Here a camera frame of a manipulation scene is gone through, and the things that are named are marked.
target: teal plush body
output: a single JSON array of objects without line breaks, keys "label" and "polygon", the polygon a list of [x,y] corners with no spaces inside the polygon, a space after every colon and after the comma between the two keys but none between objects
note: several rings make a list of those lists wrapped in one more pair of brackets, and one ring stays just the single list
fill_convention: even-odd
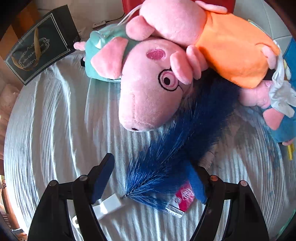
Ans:
[{"label": "teal plush body", "polygon": [[128,39],[128,45],[124,51],[123,59],[125,59],[131,49],[139,43],[126,35],[126,24],[111,24],[99,31],[92,31],[85,44],[85,72],[88,77],[108,82],[120,82],[120,78],[112,80],[100,76],[91,64],[91,59],[115,37]]}]

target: wrinkled fabric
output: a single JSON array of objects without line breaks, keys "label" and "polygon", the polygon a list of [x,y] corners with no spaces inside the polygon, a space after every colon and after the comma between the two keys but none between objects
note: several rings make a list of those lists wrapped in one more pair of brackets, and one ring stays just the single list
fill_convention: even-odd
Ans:
[{"label": "wrinkled fabric", "polygon": [[269,91],[271,106],[284,115],[292,118],[296,107],[296,91],[291,87],[291,84],[284,80],[285,69],[282,52],[277,58],[276,71],[272,76],[272,85]]},{"label": "wrinkled fabric", "polygon": [[[80,66],[82,57],[76,51],[24,86],[10,116],[5,178],[13,210],[26,233],[52,179],[74,181],[110,152],[115,168],[102,199],[123,194],[129,160],[163,131],[125,130],[118,120],[120,84],[89,79]],[[296,156],[288,160],[286,147],[280,150],[263,118],[251,108],[238,106],[229,123],[213,150],[213,162],[203,164],[223,181],[250,184],[269,235],[275,237],[296,208]],[[225,201],[217,241],[224,233],[229,203]],[[185,241],[194,233],[204,207],[194,201],[177,218],[128,199],[99,224],[109,241]],[[72,219],[73,201],[68,201],[68,208]],[[82,241],[79,230],[72,228],[75,239]]]}]

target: dark green box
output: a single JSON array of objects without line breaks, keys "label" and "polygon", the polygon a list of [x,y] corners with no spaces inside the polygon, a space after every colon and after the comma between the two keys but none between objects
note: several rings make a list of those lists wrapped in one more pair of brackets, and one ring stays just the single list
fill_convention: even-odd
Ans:
[{"label": "dark green box", "polygon": [[5,63],[27,85],[36,75],[75,51],[80,41],[67,5],[46,14],[14,45]]}]

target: bolt head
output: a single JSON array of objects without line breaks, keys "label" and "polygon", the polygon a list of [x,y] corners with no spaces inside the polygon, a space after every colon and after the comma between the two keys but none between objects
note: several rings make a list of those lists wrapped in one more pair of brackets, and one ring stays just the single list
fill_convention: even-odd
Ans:
[{"label": "bolt head", "polygon": [[245,180],[242,180],[242,181],[240,182],[240,184],[241,184],[243,187],[248,186],[248,183],[247,183]]},{"label": "bolt head", "polygon": [[215,176],[215,175],[211,176],[211,181],[217,182],[218,181],[218,177]]},{"label": "bolt head", "polygon": [[82,176],[80,176],[80,177],[79,177],[79,180],[82,181],[82,182],[83,182],[83,181],[86,181],[86,180],[87,180],[87,175],[82,175]]},{"label": "bolt head", "polygon": [[57,184],[57,181],[56,181],[56,180],[52,180],[52,181],[50,181],[50,183],[49,183],[49,185],[50,185],[51,187],[55,186],[56,184]]}]

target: red tag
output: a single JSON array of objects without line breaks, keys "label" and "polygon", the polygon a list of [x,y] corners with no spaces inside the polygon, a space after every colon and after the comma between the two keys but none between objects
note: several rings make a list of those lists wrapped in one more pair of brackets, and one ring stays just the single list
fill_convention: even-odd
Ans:
[{"label": "red tag", "polygon": [[188,210],[195,198],[194,192],[189,182],[186,182],[173,196],[168,203],[166,210],[176,217],[182,217]]}]

